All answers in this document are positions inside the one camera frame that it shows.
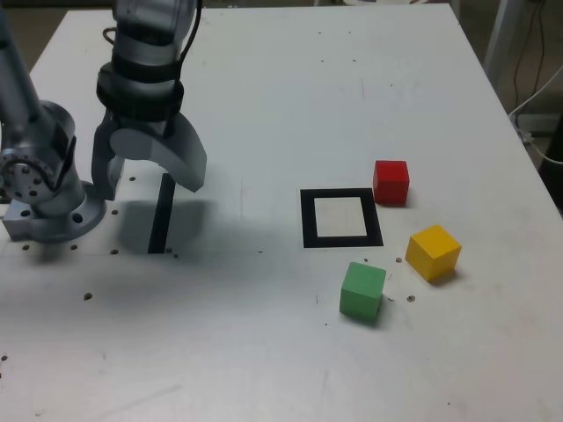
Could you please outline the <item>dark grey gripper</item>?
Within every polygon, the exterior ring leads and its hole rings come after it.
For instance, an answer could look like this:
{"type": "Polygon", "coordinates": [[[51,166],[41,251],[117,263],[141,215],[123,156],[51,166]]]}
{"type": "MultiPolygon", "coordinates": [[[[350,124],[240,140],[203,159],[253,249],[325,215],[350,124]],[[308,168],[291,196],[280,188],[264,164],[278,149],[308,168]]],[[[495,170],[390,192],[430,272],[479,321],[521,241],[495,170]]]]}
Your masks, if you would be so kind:
{"type": "Polygon", "coordinates": [[[99,196],[115,200],[124,159],[150,161],[195,193],[204,185],[207,154],[192,124],[181,114],[147,121],[106,112],[97,127],[91,177],[99,196]]]}

